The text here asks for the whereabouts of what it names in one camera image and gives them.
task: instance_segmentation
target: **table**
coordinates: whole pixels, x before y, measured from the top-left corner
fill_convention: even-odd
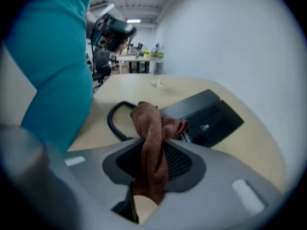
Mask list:
[[[132,62],[137,62],[137,72],[140,73],[140,62],[145,61],[145,73],[149,73],[149,61],[150,59],[144,58],[144,57],[138,57],[137,59],[135,56],[118,56],[116,58],[119,62],[119,71],[122,74],[122,61],[128,61],[129,62],[129,72],[132,73]]]
[[[164,108],[211,89],[244,120],[242,126],[212,149],[235,156],[281,192],[285,190],[286,164],[281,150],[263,123],[234,94],[211,80],[162,75],[163,87],[154,87],[150,84],[151,81],[150,74],[112,75],[95,93],[90,113],[69,151],[119,143],[110,131],[106,118],[110,109],[121,101],[134,104],[146,101]],[[126,136],[138,137],[130,112],[129,108],[121,107],[115,113],[113,121]],[[138,215],[142,216],[140,222],[144,222],[155,209],[154,203],[150,201],[145,197],[135,196]]]

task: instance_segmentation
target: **light wood tabletop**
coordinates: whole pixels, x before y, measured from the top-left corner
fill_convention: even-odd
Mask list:
[[[164,108],[210,89],[244,120],[240,128],[213,149],[235,156],[284,191],[286,164],[281,150],[263,123],[233,93],[211,80],[163,75],[163,87],[152,86],[151,80],[150,74],[112,75],[95,93],[90,113],[69,151],[119,143],[106,120],[110,109],[121,101],[134,104],[146,101]],[[115,113],[113,121],[126,136],[138,137],[130,112],[123,106]]]

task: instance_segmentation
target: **brown towel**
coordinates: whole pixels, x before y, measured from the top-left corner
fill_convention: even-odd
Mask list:
[[[164,186],[168,182],[162,143],[164,139],[178,139],[188,128],[188,122],[165,116],[156,107],[145,102],[140,102],[130,116],[138,134],[145,139],[141,173],[135,179],[133,192],[150,198],[158,205],[163,200]]]

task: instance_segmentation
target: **cloth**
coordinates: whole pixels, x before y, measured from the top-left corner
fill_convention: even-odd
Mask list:
[[[66,151],[93,98],[85,58],[85,11],[90,0],[28,0],[4,40],[37,90],[22,127]]]
[[[133,192],[150,198],[158,205],[163,200],[164,186],[168,182],[163,141],[178,139],[188,128],[188,122],[165,116],[155,106],[145,102],[140,102],[130,116],[138,134],[145,139],[141,173],[135,178]]]

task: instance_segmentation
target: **office chair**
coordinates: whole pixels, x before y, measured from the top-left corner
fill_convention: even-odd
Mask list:
[[[95,86],[95,88],[100,87],[103,84],[103,79],[105,76],[110,76],[111,68],[109,67],[109,57],[110,53],[100,50],[94,51],[93,59],[93,81],[98,81],[100,85]]]

